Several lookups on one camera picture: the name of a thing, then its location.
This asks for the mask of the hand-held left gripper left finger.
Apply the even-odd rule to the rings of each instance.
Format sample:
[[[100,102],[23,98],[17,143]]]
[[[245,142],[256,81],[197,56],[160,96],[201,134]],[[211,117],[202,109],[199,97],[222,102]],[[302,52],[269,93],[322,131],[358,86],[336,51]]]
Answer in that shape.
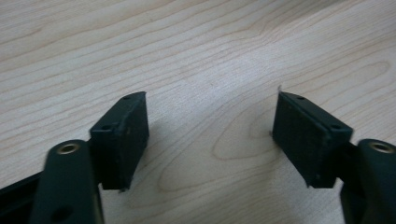
[[[103,189],[127,190],[147,147],[146,93],[121,97],[90,129],[90,148]]]

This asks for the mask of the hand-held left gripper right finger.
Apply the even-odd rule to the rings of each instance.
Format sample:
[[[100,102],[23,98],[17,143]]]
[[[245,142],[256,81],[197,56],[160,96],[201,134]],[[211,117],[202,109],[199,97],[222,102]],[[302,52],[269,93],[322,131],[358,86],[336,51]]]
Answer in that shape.
[[[308,187],[331,189],[338,151],[353,129],[303,96],[281,91],[276,103],[273,139]]]

